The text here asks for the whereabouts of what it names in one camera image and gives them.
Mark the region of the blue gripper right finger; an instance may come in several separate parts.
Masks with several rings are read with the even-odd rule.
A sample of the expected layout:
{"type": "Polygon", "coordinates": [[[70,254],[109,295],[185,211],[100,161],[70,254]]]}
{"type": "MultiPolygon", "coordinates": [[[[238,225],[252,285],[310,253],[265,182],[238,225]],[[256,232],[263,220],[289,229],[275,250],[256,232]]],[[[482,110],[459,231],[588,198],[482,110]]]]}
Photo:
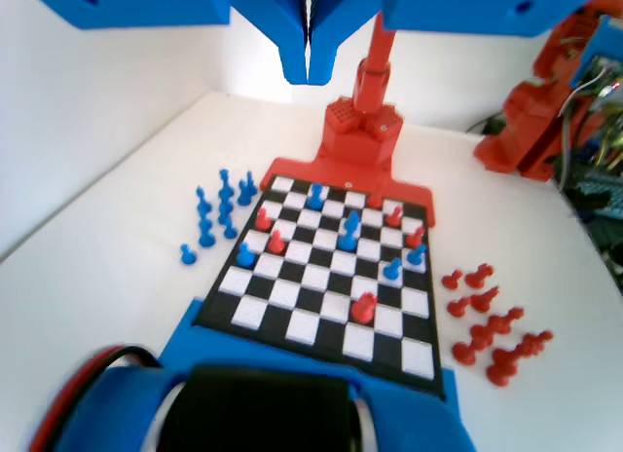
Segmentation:
{"type": "Polygon", "coordinates": [[[339,47],[382,7],[382,0],[311,0],[309,84],[332,77],[339,47]]]}

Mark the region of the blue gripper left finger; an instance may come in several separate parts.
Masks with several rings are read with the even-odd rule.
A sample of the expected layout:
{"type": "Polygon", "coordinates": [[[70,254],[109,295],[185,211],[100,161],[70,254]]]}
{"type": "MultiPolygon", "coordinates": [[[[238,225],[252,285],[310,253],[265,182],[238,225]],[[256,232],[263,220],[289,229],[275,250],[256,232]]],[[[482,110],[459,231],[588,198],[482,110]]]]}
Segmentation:
{"type": "Polygon", "coordinates": [[[231,5],[277,46],[285,80],[306,85],[307,0],[231,0],[231,5]]]}

